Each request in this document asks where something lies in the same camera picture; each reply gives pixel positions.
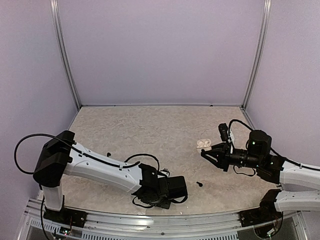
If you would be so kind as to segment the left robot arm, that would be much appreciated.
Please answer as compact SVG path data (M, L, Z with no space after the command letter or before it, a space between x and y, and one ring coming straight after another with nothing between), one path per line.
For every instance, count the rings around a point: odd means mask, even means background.
M46 207L57 221L63 223L70 218L69 209L63 206L63 175L119 188L138 200L138 207L145 209L169 209L171 204L182 204L188 199L183 176L170 176L167 169L160 170L139 161L128 164L98 154L76 142L74 137L75 133L69 130L50 135L32 174L43 190Z

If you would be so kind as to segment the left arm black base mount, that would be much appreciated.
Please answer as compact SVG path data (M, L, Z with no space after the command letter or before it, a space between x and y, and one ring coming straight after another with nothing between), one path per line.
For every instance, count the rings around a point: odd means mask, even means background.
M64 196L62 199L62 208L60 211L50 210L46 206L44 207L44 209L44 219L62 225L68 225L69 227L84 228L88 215L88 213L85 211L65 207Z

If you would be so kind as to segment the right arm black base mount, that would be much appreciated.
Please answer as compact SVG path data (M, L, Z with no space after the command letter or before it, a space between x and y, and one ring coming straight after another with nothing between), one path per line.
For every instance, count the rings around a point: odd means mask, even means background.
M241 226L249 227L282 218L283 213L275 207L276 197L280 192L280 189L271 189L263 196L259 207L240 211Z

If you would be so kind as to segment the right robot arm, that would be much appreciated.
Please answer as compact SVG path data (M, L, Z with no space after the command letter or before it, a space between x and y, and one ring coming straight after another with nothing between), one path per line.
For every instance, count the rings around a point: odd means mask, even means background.
M228 141L201 150L200 155L223 171L229 166L255 169L262 180L277 185L296 185L307 191L269 190L256 210L256 218L266 222L275 212L320 210L320 170L286 157L272 155L272 138L262 130L249 133L247 149L233 148Z

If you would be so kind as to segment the white earbud charging case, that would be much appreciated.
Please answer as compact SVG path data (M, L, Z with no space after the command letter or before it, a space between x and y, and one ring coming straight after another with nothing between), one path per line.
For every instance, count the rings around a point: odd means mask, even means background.
M199 151L201 151L201 150L207 151L208 149L211 148L211 145L212 145L212 141L210 139L208 139L208 138L199 139L196 142L196 149Z

